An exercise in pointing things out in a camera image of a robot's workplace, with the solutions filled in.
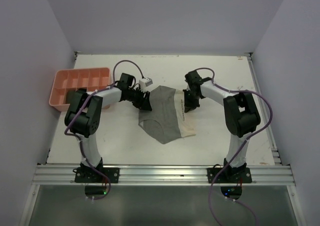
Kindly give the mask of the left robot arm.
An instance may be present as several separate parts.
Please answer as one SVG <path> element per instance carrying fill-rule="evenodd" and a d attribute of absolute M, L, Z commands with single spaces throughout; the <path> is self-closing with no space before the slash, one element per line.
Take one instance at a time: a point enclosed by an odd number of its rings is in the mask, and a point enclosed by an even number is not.
<path fill-rule="evenodd" d="M 128 101 L 140 111 L 150 112 L 152 106 L 147 87 L 152 84 L 149 77 L 143 77 L 135 84 L 134 76 L 122 73 L 118 81 L 103 89 L 87 91 L 81 88 L 74 93 L 64 118 L 64 133 L 77 139 L 82 156 L 81 165 L 88 168 L 86 176 L 92 182 L 99 182 L 104 176 L 104 170 L 99 167 L 103 160 L 96 140 L 102 109 Z"/>

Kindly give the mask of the grey and cream underwear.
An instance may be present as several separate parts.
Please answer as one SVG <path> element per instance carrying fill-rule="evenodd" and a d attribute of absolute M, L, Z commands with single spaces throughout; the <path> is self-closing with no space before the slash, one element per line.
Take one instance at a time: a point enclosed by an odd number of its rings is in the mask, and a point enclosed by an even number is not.
<path fill-rule="evenodd" d="M 158 86 L 150 92 L 152 111 L 140 111 L 138 125 L 161 144 L 196 135 L 194 119 L 185 112 L 184 92 Z"/>

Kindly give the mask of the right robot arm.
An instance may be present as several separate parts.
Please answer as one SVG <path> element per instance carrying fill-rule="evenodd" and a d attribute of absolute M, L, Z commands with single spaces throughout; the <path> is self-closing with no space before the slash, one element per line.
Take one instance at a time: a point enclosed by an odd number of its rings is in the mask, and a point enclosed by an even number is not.
<path fill-rule="evenodd" d="M 185 76 L 188 85 L 184 89 L 184 111 L 187 113 L 200 107 L 200 99 L 209 98 L 223 106 L 225 124 L 230 132 L 228 153 L 224 159 L 223 178 L 235 182 L 247 165 L 247 137 L 256 131 L 261 123 L 253 94 L 241 90 L 229 90 L 216 84 L 211 78 L 202 78 L 196 70 Z"/>

